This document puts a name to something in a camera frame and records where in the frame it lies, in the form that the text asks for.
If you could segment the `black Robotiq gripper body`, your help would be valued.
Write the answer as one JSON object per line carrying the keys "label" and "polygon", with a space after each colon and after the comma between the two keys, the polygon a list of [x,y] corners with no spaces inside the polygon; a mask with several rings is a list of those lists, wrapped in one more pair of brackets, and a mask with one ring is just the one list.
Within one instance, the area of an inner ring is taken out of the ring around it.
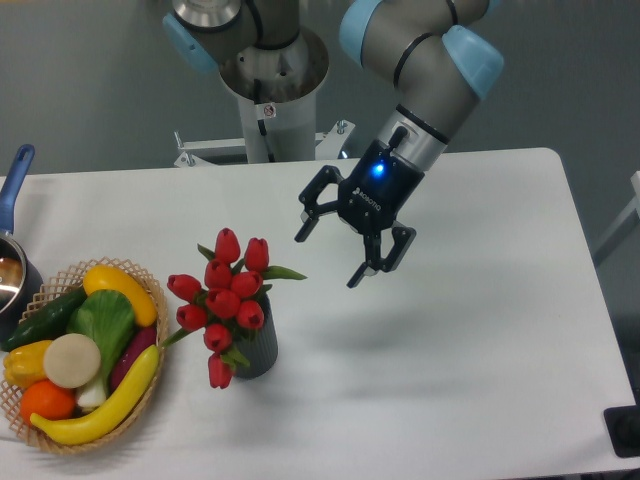
{"label": "black Robotiq gripper body", "polygon": [[374,140],[338,185],[338,216],[362,235],[386,230],[424,176]]}

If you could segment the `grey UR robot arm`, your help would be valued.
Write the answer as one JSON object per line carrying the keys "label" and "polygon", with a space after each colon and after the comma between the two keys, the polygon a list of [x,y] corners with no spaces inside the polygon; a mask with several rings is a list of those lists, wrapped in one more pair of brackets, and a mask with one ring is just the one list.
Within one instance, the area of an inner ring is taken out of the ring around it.
{"label": "grey UR robot arm", "polygon": [[[300,194],[304,241],[326,214],[361,235],[364,260],[349,280],[397,268],[415,231],[397,215],[475,107],[504,60],[471,24],[491,1],[355,1],[339,41],[401,99],[348,176],[322,168]],[[252,163],[316,156],[316,95],[329,66],[323,41],[296,1],[176,1],[163,27],[194,69],[215,71],[236,97]]]}

